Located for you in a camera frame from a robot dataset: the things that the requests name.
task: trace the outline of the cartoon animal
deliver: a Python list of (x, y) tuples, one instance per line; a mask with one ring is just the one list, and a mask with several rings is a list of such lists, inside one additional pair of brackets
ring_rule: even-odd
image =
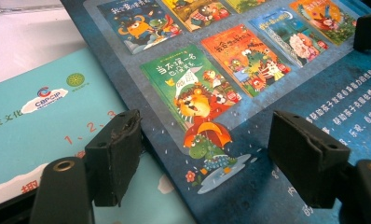
[(218, 92), (218, 94), (216, 94), (217, 103), (223, 104), (227, 99), (234, 103), (239, 101), (240, 96), (234, 92), (229, 82), (227, 82), (220, 74), (216, 74), (214, 70), (204, 71), (203, 79), (209, 81), (211, 87)]
[(231, 171), (231, 166), (237, 162), (236, 158), (231, 158), (222, 148), (217, 147), (202, 134), (197, 134), (189, 149), (189, 156), (193, 159), (204, 158), (203, 168), (200, 170), (206, 175), (211, 170), (223, 167), (224, 173)]
[(233, 72), (239, 72), (244, 69), (244, 66), (241, 65), (241, 61), (239, 59), (234, 58), (231, 60), (231, 64), (229, 65), (229, 68)]
[(313, 46), (313, 42), (311, 41), (311, 39), (308, 36), (306, 36), (302, 33), (298, 33), (296, 35), (302, 40), (303, 44), (308, 47), (308, 51), (310, 52), (310, 56), (308, 57), (308, 61), (313, 60), (314, 58), (317, 57), (317, 55), (320, 54), (320, 52)]
[(211, 112), (209, 102), (211, 95), (206, 88), (197, 84), (181, 93), (177, 99), (174, 99), (174, 104), (184, 116), (206, 118)]
[(165, 18), (153, 19), (149, 22), (149, 25), (156, 31), (158, 36), (178, 35), (181, 32), (178, 26), (173, 25), (173, 19), (169, 15), (165, 15)]
[(124, 27), (122, 26), (118, 29), (118, 33), (121, 35), (132, 35), (136, 39), (139, 39), (140, 37), (146, 37), (154, 32), (154, 29), (148, 23), (144, 22), (144, 17), (141, 15), (129, 18), (121, 23), (123, 26), (127, 27), (127, 31), (124, 31)]
[(334, 20), (330, 15), (330, 5), (325, 6), (324, 15), (320, 14), (320, 18), (311, 18), (310, 15), (305, 11), (304, 7), (299, 4), (297, 8), (298, 12), (301, 13), (307, 20), (321, 30), (337, 30), (341, 21)]
[(199, 27), (207, 26), (212, 23), (213, 10), (209, 5), (201, 6), (198, 8), (198, 12), (195, 13), (191, 18), (191, 24)]
[(185, 7), (187, 5), (189, 5), (189, 1), (186, 1), (186, 0), (178, 0), (176, 3), (175, 3), (175, 8), (182, 8), (182, 7)]

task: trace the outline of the children's book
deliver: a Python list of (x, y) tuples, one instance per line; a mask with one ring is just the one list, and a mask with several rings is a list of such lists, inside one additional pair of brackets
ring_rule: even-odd
[(201, 44), (250, 97), (291, 70), (244, 24), (202, 39)]
[(230, 15), (218, 0), (162, 0), (190, 31), (209, 26)]
[(155, 0), (117, 0), (98, 9), (132, 54), (182, 33)]
[(356, 20), (331, 0), (297, 0), (290, 8), (336, 45), (354, 35)]
[(328, 49), (328, 44), (287, 8), (277, 8), (249, 21), (293, 63), (302, 67)]
[[(350, 41), (345, 41), (319, 54), (313, 63), (292, 69), (252, 98), (200, 41), (234, 27), (241, 20), (267, 14), (271, 10), (268, 5), (233, 14), (198, 32), (184, 33), (143, 54), (127, 55), (124, 53), (127, 49), (110, 43), (112, 35), (108, 33), (112, 30), (104, 26), (99, 10), (96, 12), (96, 6), (103, 1), (62, 2), (127, 107), (141, 111), (145, 139), (196, 222), (339, 223), (340, 203), (335, 203), (332, 209), (309, 207), (268, 156), (271, 119), (274, 110), (298, 114), (347, 144), (352, 149), (351, 164), (361, 158), (371, 159), (371, 52), (353, 51)], [(361, 3), (360, 8), (367, 11)], [(172, 83), (171, 79), (161, 77), (168, 74), (157, 71), (173, 65), (182, 68), (184, 52), (192, 52), (189, 58), (194, 53), (198, 55), (196, 49), (202, 50), (216, 68), (216, 74), (223, 75), (241, 96), (236, 104), (212, 119), (203, 119), (206, 115), (198, 114), (211, 106), (209, 99), (202, 96), (204, 87), (211, 87), (207, 80), (200, 79), (204, 63), (186, 61), (188, 74), (198, 78), (189, 86), (199, 88), (182, 88), (179, 94), (163, 88), (168, 85), (165, 81)], [(173, 63), (176, 58), (181, 61)], [(168, 60), (166, 64), (161, 61), (164, 59)], [(148, 76), (144, 73), (147, 64), (151, 65), (146, 71)], [(194, 76), (186, 77), (192, 83)], [(173, 89), (176, 84), (181, 87), (186, 83), (185, 80), (177, 83), (177, 78), (173, 76)], [(181, 105), (178, 111), (175, 103)], [(184, 116), (184, 111), (191, 116)]]
[(243, 13), (267, 2), (266, 0), (226, 0), (238, 13)]
[[(214, 170), (212, 166), (219, 166), (214, 158), (221, 158), (223, 162), (236, 161), (223, 150), (225, 144), (232, 141), (227, 127), (214, 120), (227, 113), (241, 97), (200, 49), (195, 45), (178, 49), (142, 64), (141, 69), (171, 111), (176, 126), (184, 130), (179, 141), (184, 147), (181, 151), (185, 154), (185, 160), (204, 158), (205, 162), (198, 170), (205, 175)], [(198, 151), (200, 147), (214, 150), (203, 153), (203, 150)], [(212, 189), (208, 187), (200, 192)]]

